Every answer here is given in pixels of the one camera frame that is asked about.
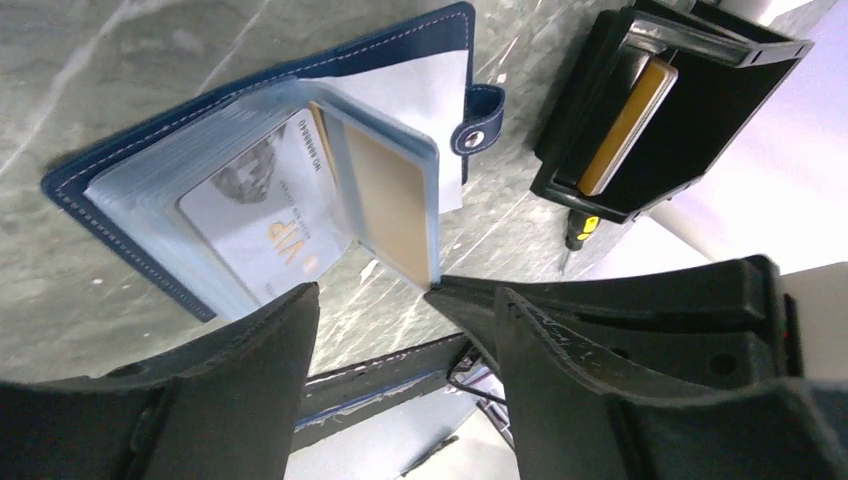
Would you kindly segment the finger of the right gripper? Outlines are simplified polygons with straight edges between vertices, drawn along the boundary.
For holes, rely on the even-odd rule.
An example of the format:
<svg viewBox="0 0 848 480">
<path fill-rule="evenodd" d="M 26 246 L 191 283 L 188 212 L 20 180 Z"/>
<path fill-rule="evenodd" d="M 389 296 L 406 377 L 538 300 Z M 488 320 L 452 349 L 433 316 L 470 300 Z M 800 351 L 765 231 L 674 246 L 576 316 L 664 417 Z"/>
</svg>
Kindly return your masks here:
<svg viewBox="0 0 848 480">
<path fill-rule="evenodd" d="M 443 277 L 425 301 L 494 369 L 499 288 L 621 358 L 687 382 L 729 390 L 802 374 L 796 302 L 763 255 L 604 280 Z"/>
</svg>

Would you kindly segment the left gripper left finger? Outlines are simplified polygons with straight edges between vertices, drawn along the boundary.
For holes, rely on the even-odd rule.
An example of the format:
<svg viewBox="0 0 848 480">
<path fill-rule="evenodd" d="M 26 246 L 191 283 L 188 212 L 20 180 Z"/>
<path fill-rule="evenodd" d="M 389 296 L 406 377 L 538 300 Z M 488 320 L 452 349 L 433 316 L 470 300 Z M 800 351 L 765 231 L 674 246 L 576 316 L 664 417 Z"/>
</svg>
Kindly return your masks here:
<svg viewBox="0 0 848 480">
<path fill-rule="evenodd" d="M 5 479 L 280 479 L 319 289 L 98 377 L 1 385 Z"/>
</svg>

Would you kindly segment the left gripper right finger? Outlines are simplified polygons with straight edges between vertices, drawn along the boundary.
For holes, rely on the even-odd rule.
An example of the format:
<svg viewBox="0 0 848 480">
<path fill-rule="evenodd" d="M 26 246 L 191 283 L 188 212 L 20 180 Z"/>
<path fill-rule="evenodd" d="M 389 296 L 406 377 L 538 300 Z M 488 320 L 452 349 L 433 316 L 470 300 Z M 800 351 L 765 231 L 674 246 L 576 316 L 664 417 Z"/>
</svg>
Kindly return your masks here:
<svg viewBox="0 0 848 480">
<path fill-rule="evenodd" d="M 496 344 L 524 479 L 843 479 L 847 386 L 732 390 L 624 359 L 509 288 Z"/>
</svg>

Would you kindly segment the white VIP credit card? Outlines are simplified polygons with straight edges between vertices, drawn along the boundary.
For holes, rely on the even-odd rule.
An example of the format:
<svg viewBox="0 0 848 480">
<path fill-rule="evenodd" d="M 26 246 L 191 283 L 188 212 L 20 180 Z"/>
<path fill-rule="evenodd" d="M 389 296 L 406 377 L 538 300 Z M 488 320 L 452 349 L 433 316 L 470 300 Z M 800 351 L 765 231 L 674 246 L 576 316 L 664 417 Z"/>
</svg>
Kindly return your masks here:
<svg viewBox="0 0 848 480">
<path fill-rule="evenodd" d="M 310 109 L 301 109 L 177 202 L 254 301 L 320 277 L 352 237 Z"/>
</svg>

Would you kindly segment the blue card holder wallet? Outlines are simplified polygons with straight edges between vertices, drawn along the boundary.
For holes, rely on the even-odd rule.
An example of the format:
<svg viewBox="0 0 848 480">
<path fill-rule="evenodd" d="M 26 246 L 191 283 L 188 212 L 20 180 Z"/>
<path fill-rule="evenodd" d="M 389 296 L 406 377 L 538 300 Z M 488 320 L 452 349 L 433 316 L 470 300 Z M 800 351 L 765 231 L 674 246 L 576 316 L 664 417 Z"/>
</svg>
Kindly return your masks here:
<svg viewBox="0 0 848 480">
<path fill-rule="evenodd" d="M 234 321 L 352 244 L 419 289 L 499 138 L 465 1 L 233 81 L 74 155 L 44 194 L 196 319 Z"/>
</svg>

